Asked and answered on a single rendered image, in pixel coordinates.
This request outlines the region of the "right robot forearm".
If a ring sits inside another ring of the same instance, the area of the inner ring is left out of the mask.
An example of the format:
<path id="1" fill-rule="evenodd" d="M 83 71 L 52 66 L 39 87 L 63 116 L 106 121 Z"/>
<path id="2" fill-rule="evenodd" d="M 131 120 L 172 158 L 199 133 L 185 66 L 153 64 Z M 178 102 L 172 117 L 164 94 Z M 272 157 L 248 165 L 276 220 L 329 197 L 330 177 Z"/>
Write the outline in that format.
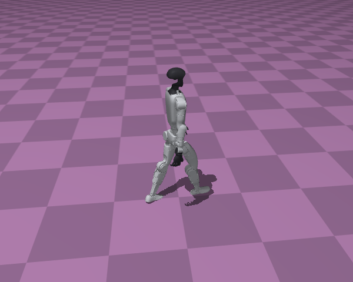
<path id="1" fill-rule="evenodd" d="M 183 152 L 184 137 L 186 130 L 186 126 L 182 125 L 178 129 L 178 133 L 176 133 L 176 147 L 178 148 L 178 153 Z"/>

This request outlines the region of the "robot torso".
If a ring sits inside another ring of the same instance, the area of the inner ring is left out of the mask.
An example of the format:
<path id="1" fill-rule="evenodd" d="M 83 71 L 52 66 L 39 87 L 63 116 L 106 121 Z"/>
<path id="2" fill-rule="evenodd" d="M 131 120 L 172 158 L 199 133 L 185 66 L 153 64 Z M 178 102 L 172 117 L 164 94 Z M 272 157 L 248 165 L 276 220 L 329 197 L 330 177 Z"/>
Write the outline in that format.
<path id="1" fill-rule="evenodd" d="M 168 141 L 171 145 L 173 145 L 174 147 L 175 146 L 175 142 L 177 141 L 177 137 L 176 137 L 176 133 L 178 133 L 178 130 L 177 130 L 177 117 L 176 117 L 176 108 L 175 108 L 175 102 L 176 102 L 176 98 L 184 98 L 184 100 L 186 101 L 186 98 L 184 96 L 184 94 L 182 93 L 179 93 L 179 90 L 177 90 L 177 94 L 174 94 L 174 95 L 170 95 L 168 93 L 168 90 L 170 88 L 168 88 L 165 92 L 165 102 L 166 102 L 166 115 L 167 115 L 167 119 L 168 119 L 168 123 L 169 125 L 171 126 L 171 129 L 169 129 L 167 131 L 167 138 L 168 138 Z M 185 111 L 185 114 L 186 114 L 186 111 Z M 183 121 L 183 123 L 185 123 L 185 119 Z"/>

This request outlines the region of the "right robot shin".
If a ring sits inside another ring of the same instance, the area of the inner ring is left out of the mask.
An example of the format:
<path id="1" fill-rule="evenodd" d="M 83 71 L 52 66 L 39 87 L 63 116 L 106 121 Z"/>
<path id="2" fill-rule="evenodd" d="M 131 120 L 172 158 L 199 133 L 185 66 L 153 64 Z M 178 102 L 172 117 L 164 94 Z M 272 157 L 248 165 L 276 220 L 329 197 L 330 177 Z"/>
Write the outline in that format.
<path id="1" fill-rule="evenodd" d="M 191 182 L 191 184 L 194 185 L 194 189 L 195 191 L 199 191 L 200 189 L 199 188 L 199 174 L 198 174 L 198 169 L 197 170 L 194 170 L 194 169 L 189 169 L 187 171 L 187 174 L 188 174 L 188 177 L 189 177 L 189 180 Z"/>

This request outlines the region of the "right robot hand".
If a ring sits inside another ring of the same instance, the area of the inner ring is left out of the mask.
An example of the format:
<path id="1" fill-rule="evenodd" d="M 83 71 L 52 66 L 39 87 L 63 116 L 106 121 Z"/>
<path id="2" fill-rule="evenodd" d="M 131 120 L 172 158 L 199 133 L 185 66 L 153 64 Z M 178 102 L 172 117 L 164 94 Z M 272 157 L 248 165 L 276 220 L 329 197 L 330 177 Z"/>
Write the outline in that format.
<path id="1" fill-rule="evenodd" d="M 178 148 L 176 147 L 175 149 L 175 157 L 174 157 L 174 161 L 170 166 L 180 166 L 181 162 L 183 162 L 183 158 L 182 158 L 182 153 L 178 153 Z"/>

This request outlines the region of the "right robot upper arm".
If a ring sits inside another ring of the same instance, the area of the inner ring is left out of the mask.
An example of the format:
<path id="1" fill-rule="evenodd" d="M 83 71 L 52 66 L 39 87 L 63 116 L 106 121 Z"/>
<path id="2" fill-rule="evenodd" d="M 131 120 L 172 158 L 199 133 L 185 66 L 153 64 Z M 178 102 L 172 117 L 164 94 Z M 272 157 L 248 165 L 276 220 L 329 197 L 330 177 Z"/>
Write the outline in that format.
<path id="1" fill-rule="evenodd" d="M 187 108 L 187 103 L 184 100 L 184 98 L 176 98 L 175 108 L 176 108 L 176 112 L 177 112 L 177 114 L 176 114 L 177 115 L 176 128 L 178 130 L 180 126 L 182 126 L 182 125 L 186 126 L 186 124 L 183 123 L 183 121 L 185 119 L 185 111 Z"/>

